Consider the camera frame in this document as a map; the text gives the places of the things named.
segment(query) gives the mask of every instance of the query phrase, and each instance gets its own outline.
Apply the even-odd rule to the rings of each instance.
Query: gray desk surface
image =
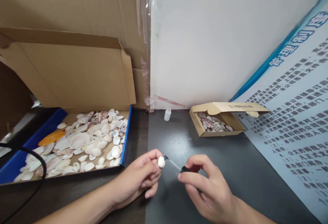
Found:
[[[208,155],[234,195],[278,223],[319,223],[243,133],[200,138],[188,111],[172,112],[169,122],[164,111],[156,111],[149,115],[148,150],[154,148],[181,167],[191,155]],[[207,223],[178,173],[166,162],[158,192],[146,206],[146,224]]]

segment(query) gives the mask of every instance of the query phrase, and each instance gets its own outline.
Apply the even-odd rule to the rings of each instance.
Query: poster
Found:
[[[320,0],[234,100],[271,110],[259,118],[239,114],[245,134],[322,223],[328,223],[327,21],[328,0]]]

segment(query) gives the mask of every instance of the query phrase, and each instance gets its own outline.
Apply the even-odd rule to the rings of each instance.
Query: orange seashell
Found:
[[[39,143],[38,146],[42,145],[49,145],[57,140],[59,140],[61,137],[63,137],[66,133],[64,130],[56,130],[52,132],[51,134],[44,137]]]

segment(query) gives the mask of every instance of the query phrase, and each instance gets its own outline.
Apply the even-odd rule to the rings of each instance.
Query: glue bottle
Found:
[[[168,122],[171,117],[171,108],[167,108],[164,115],[164,121]]]

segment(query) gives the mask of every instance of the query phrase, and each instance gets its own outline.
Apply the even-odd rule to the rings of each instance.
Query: box lid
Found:
[[[0,54],[45,107],[136,103],[131,58],[117,38],[0,28]]]
[[[205,112],[209,115],[216,115],[221,112],[247,112],[252,116],[259,113],[268,113],[270,110],[262,107],[258,103],[234,103],[234,102],[212,102],[200,104],[192,107],[193,112]]]

